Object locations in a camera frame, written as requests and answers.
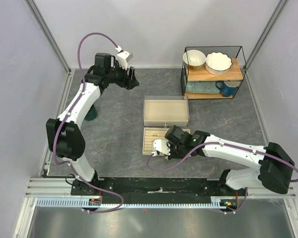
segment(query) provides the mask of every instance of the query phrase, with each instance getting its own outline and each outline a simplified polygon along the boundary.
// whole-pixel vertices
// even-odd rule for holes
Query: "black motor joint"
[[[87,82],[99,86],[101,93],[112,83],[127,90],[139,86],[135,77],[135,69],[133,67],[127,70],[123,69],[119,66],[116,58],[107,53],[95,55],[95,64],[89,68],[85,79]]]

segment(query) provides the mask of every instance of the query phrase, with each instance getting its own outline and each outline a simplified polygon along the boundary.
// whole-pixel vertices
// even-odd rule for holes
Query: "aluminum frame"
[[[35,4],[34,0],[25,0],[27,3],[29,9],[32,11],[36,21],[38,22],[42,32],[46,36],[49,44],[51,45],[52,49],[57,54],[63,68],[68,73],[68,77],[65,83],[64,91],[62,94],[62,98],[60,101],[60,106],[58,109],[58,114],[60,114],[66,105],[67,97],[69,94],[69,90],[71,87],[74,71],[71,71],[70,67],[68,66],[62,52],[60,51],[55,39],[53,38],[52,33],[50,32],[49,28],[47,27],[47,24],[45,23],[43,16],[41,15],[37,5]],[[280,0],[277,4],[273,14],[271,15],[269,21],[267,22],[261,36],[259,37],[253,51],[251,52],[249,58],[246,61],[247,69],[252,64],[254,58],[256,57],[257,53],[259,52],[261,46],[263,45],[264,41],[266,40],[269,32],[273,28],[278,16],[281,14],[282,10],[286,6],[286,3],[288,0]],[[246,80],[251,92],[251,96],[253,98],[254,106],[256,113],[258,115],[258,119],[260,122],[260,126],[263,132],[265,143],[268,143],[268,136],[266,133],[265,125],[262,121],[262,116],[260,113],[260,110],[256,104],[256,100],[254,98],[254,94],[252,91],[251,84],[249,82],[249,79],[246,75]],[[48,174],[49,167],[50,167],[50,161],[51,161],[51,152],[48,149],[48,146],[46,146],[45,150],[45,156],[44,156],[44,165],[42,166],[41,173],[39,176],[43,174]],[[15,228],[15,232],[13,237],[14,238],[27,238],[34,210],[37,203],[38,197],[58,197],[58,198],[68,198],[68,197],[77,197],[77,196],[71,196],[71,186],[67,183],[65,183],[65,180],[63,178],[32,178],[29,183],[29,187],[27,189],[25,199],[22,205],[22,209],[19,215],[19,219]],[[282,194],[275,194],[272,193],[265,188],[249,188],[248,190],[249,196],[247,199],[273,199],[273,198],[283,198],[284,203],[287,208],[287,213],[293,228],[293,231],[295,233],[296,238],[298,238],[298,201],[296,199],[295,193],[293,188],[291,187],[289,190],[289,193],[286,195]],[[84,198],[97,198],[97,196],[84,196]],[[227,199],[232,197],[217,197],[221,199]]]
[[[279,15],[285,8],[287,2],[288,2],[288,0],[280,0],[278,2],[273,14],[269,18],[262,34],[260,35],[258,41],[255,44],[255,47],[253,48],[252,52],[250,53],[250,55],[246,61],[246,65],[247,65],[246,70],[248,70],[248,68],[251,66],[253,60],[255,59],[257,53],[259,52],[260,48],[262,47],[263,43],[265,42],[266,38],[268,37],[269,33],[271,32],[276,20],[278,19]]]
[[[25,0],[26,4],[28,5],[30,11],[32,12],[35,20],[37,21],[38,25],[40,26],[43,34],[45,35],[47,41],[49,42],[51,48],[57,55],[60,63],[62,64],[62,67],[67,73],[70,73],[71,68],[69,67],[68,63],[66,62],[58,44],[56,43],[50,29],[48,28],[38,6],[36,5],[34,0]]]
[[[58,200],[69,198],[99,198],[99,196],[71,196],[71,185],[65,182],[64,178],[31,178],[28,189],[26,191],[22,210],[18,219],[18,223],[14,232],[14,238],[27,238],[34,209],[39,198],[58,198]],[[288,194],[276,194],[265,188],[249,188],[249,196],[247,199],[283,199],[287,208],[287,213],[296,238],[298,238],[298,202],[295,192],[290,187]],[[234,199],[229,196],[216,196],[212,199]]]

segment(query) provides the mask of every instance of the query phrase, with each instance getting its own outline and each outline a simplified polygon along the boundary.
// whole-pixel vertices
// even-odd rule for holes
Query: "white bowl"
[[[182,59],[187,68],[198,70],[205,63],[206,57],[201,51],[189,50],[183,54]]]
[[[205,68],[211,74],[225,74],[232,67],[232,59],[221,52],[208,54]]]

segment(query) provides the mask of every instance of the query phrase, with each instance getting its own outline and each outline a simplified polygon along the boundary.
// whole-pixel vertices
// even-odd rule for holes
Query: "patterned bowl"
[[[205,63],[206,57],[201,51],[189,50],[182,56],[183,62],[190,70],[198,70]]]

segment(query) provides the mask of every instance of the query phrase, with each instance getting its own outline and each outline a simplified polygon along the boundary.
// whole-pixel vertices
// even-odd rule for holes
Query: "white wall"
[[[269,139],[298,167],[298,0],[287,4],[248,76]],[[298,197],[298,183],[293,185]]]
[[[185,46],[242,45],[249,56],[278,0],[35,0],[70,67],[89,32],[112,37],[133,52],[136,67],[181,66]],[[96,52],[115,53],[88,39],[82,65]]]
[[[12,237],[38,176],[66,73],[22,0],[0,0],[0,238]]]

